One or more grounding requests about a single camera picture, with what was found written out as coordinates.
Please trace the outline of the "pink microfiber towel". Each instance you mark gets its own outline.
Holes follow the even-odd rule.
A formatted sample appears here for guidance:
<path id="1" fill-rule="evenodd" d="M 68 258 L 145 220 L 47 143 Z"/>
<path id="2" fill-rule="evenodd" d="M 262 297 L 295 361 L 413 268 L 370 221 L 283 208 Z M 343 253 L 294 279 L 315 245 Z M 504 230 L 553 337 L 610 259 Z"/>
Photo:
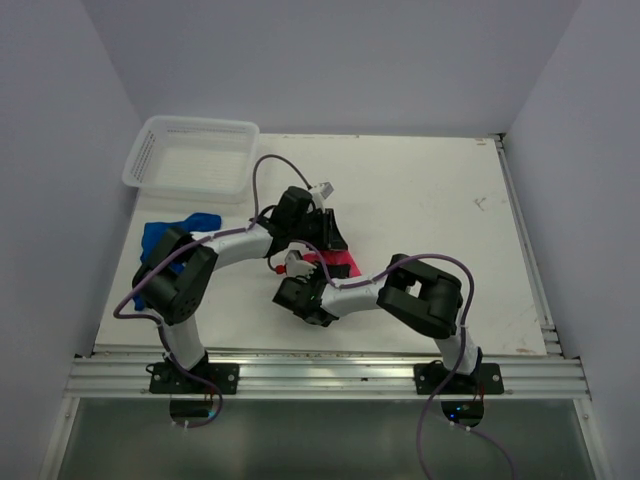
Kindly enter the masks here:
<path id="1" fill-rule="evenodd" d="M 320 266 L 320 258 L 327 264 L 327 270 L 331 278 L 353 278 L 361 276 L 361 272 L 348 251 L 324 250 L 319 254 L 309 252 L 302 256 L 303 260 Z"/>

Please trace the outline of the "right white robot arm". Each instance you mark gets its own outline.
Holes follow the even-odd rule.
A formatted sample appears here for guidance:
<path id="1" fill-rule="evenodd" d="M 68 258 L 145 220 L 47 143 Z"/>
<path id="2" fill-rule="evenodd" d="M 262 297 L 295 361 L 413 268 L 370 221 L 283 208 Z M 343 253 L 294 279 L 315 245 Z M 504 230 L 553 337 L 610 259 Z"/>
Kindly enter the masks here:
<path id="1" fill-rule="evenodd" d="M 378 274 L 335 276 L 343 270 L 319 261 L 307 275 L 288 274 L 273 302 L 321 327 L 351 314 L 382 310 L 435 342 L 451 389 L 464 393 L 480 382 L 482 351 L 466 326 L 475 284 L 464 264 L 442 254 L 399 253 Z"/>

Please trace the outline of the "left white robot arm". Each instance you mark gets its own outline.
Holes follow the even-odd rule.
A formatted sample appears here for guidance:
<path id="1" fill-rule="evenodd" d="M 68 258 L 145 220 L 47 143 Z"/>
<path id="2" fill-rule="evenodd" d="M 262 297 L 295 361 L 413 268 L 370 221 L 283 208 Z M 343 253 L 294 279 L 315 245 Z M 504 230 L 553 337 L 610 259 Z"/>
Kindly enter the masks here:
<path id="1" fill-rule="evenodd" d="M 277 204 L 257 209 L 245 227 L 218 230 L 194 239 L 191 231 L 172 225 L 156 242 L 133 277 L 131 297 L 143 303 L 159 330 L 172 379 L 185 392 L 201 390 L 208 379 L 207 354 L 195 313 L 214 271 L 236 263 L 269 259 L 294 242 L 308 242 L 322 252 L 345 252 L 334 211 L 324 206 L 333 187 L 325 182 L 291 186 Z"/>

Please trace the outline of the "blue microfiber towel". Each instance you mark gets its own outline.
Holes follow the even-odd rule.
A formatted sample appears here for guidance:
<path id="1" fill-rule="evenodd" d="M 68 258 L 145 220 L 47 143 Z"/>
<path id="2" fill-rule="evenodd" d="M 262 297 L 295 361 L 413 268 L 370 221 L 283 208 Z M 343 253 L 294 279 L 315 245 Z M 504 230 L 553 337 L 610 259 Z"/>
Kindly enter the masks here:
<path id="1" fill-rule="evenodd" d="M 142 253 L 140 261 L 144 264 L 152 254 L 158 242 L 170 228 L 180 228 L 188 233 L 214 232 L 222 227 L 222 217 L 217 214 L 196 212 L 177 222 L 147 222 L 141 239 Z"/>

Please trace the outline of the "white plastic basket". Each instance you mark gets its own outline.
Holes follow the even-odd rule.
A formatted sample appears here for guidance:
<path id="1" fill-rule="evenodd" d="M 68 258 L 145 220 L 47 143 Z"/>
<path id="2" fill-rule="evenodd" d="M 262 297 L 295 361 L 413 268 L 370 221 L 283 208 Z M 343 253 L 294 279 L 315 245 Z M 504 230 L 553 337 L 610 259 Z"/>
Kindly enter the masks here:
<path id="1" fill-rule="evenodd" d="M 131 147 L 122 181 L 155 196 L 242 203 L 259 135 L 252 122 L 153 116 Z"/>

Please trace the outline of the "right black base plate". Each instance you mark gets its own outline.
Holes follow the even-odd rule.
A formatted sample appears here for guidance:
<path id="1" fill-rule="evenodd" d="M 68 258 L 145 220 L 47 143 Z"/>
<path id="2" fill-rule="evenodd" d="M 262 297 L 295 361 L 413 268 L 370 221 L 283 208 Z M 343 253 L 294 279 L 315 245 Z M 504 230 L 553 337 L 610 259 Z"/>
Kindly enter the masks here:
<path id="1" fill-rule="evenodd" d="M 413 366 L 413 380 L 418 395 L 431 395 L 444 381 L 449 371 L 441 360 L 417 363 Z M 505 387 L 500 366 L 480 360 L 470 375 L 455 373 L 440 390 L 443 395 L 502 395 Z"/>

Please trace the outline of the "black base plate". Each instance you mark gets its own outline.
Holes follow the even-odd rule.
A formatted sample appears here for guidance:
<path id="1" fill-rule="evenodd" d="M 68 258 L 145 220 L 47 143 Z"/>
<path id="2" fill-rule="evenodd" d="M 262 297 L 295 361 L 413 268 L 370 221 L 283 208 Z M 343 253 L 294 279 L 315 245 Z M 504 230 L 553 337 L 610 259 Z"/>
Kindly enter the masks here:
<path id="1" fill-rule="evenodd" d="M 431 395 L 444 381 L 449 371 L 441 360 L 417 363 L 413 366 L 413 380 L 418 395 Z M 505 387 L 500 366 L 480 360 L 470 375 L 455 373 L 440 390 L 443 395 L 502 395 Z"/>
<path id="2" fill-rule="evenodd" d="M 148 391 L 152 394 L 197 395 L 213 390 L 200 381 L 181 373 L 171 362 L 148 364 L 145 371 L 151 375 Z M 223 395 L 235 395 L 240 378 L 236 363 L 201 363 L 189 370 L 191 375 L 213 383 Z"/>

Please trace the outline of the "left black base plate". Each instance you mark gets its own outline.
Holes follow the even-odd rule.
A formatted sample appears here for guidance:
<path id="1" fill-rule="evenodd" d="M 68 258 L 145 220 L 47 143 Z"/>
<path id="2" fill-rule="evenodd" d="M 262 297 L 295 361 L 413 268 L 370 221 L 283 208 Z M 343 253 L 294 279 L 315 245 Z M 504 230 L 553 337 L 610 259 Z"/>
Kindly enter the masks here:
<path id="1" fill-rule="evenodd" d="M 171 362 L 148 364 L 145 371 L 151 375 L 148 391 L 152 394 L 197 395 L 213 390 L 200 381 L 181 373 Z M 240 378 L 236 363 L 201 363 L 189 370 L 191 375 L 213 383 L 223 395 L 235 395 Z"/>

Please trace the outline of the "aluminium mounting rail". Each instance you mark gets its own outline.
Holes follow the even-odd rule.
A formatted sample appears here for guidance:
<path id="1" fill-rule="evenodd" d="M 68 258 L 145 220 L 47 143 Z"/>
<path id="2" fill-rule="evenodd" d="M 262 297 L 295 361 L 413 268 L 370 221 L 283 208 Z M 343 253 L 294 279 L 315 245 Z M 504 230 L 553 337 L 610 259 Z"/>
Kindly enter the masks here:
<path id="1" fill-rule="evenodd" d="M 148 398 L 156 349 L 107 347 L 73 361 L 64 393 L 73 398 Z M 231 367 L 235 399 L 413 400 L 417 366 L 431 356 L 285 351 L 211 351 L 214 364 Z M 498 400 L 582 400 L 590 390 L 582 364 L 561 356 L 483 360 L 471 395 Z"/>

